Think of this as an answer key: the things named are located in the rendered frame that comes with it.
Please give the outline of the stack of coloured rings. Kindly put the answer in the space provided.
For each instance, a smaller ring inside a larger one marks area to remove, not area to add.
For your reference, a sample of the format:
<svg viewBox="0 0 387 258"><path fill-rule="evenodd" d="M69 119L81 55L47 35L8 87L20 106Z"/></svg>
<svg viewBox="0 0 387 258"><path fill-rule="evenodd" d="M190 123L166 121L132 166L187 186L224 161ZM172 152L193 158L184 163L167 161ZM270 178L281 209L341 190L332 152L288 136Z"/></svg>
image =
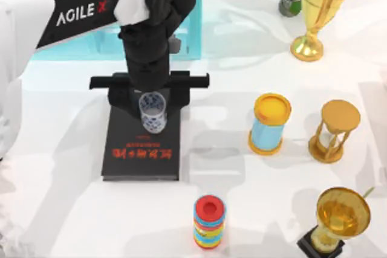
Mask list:
<svg viewBox="0 0 387 258"><path fill-rule="evenodd" d="M226 206L215 195L204 195L193 207L193 238L202 249L216 248L223 239L226 221Z"/></svg>

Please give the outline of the blue and white cup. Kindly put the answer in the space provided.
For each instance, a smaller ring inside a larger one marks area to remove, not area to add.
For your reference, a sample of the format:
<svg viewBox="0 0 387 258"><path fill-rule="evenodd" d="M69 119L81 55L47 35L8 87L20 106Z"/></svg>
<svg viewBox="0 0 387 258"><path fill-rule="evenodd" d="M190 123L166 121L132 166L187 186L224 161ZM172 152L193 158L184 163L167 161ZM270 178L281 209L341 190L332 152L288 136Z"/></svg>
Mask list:
<svg viewBox="0 0 387 258"><path fill-rule="evenodd" d="M151 134L159 134L166 127L166 100L157 91L146 92L138 100L143 127Z"/></svg>

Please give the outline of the pale grey rounded box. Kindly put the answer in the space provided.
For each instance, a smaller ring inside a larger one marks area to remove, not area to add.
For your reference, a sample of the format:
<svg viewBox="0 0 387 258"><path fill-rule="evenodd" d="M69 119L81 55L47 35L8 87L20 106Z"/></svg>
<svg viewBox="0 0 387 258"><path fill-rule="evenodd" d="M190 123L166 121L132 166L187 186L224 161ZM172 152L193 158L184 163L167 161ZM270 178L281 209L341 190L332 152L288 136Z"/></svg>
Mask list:
<svg viewBox="0 0 387 258"><path fill-rule="evenodd" d="M174 34L169 38L169 53L178 54L181 49L181 40Z"/></svg>

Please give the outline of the gold trophy with black base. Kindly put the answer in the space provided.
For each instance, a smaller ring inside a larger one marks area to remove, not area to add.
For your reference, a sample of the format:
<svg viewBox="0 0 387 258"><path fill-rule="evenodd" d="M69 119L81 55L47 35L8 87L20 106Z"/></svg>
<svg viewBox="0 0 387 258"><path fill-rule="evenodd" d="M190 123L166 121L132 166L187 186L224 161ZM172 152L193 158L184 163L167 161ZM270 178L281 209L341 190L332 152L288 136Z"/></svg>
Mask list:
<svg viewBox="0 0 387 258"><path fill-rule="evenodd" d="M317 225L302 236L298 247L308 258L337 258L347 239L362 234L369 226L371 212L363 195L345 187L332 187L319 196Z"/></svg>

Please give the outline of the yellow and blue can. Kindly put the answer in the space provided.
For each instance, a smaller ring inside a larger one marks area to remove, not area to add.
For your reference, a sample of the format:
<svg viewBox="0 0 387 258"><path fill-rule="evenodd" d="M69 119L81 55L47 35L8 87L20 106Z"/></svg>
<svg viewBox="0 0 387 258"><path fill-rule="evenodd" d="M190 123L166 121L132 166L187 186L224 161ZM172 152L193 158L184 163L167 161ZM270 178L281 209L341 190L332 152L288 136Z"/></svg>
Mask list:
<svg viewBox="0 0 387 258"><path fill-rule="evenodd" d="M273 155L281 148L282 133L291 114L291 104L283 95L265 93L256 99L254 114L248 137L249 147L259 155Z"/></svg>

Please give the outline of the black book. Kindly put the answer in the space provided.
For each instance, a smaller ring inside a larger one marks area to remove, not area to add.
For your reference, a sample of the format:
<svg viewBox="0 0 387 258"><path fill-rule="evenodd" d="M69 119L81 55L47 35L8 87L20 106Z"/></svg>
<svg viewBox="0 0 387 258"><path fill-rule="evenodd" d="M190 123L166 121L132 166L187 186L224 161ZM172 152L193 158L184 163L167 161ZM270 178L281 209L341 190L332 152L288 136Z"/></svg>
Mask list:
<svg viewBox="0 0 387 258"><path fill-rule="evenodd" d="M150 134L139 119L111 108L101 175L105 181L178 181L180 112L168 117L160 134Z"/></svg>

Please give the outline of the golden hourglass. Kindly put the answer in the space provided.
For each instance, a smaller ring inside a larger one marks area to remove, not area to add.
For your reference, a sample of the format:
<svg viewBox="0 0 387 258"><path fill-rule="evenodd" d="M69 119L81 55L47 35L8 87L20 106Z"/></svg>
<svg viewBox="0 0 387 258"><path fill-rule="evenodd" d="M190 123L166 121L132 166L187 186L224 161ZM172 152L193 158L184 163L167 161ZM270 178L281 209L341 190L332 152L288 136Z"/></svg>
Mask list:
<svg viewBox="0 0 387 258"><path fill-rule="evenodd" d="M321 122L308 143L311 156L326 164L342 158L343 145L360 124L360 112L345 100L330 100L321 109Z"/></svg>

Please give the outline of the tall gold trophy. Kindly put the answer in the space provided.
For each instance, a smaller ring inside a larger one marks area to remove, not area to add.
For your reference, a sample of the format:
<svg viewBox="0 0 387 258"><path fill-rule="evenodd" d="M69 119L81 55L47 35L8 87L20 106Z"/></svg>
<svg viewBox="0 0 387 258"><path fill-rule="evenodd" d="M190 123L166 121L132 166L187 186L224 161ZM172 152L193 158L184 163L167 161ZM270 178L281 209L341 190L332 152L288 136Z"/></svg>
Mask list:
<svg viewBox="0 0 387 258"><path fill-rule="evenodd" d="M290 51L299 60L313 62L323 56L324 46L318 32L332 20L344 0L302 0L306 32L291 44Z"/></svg>

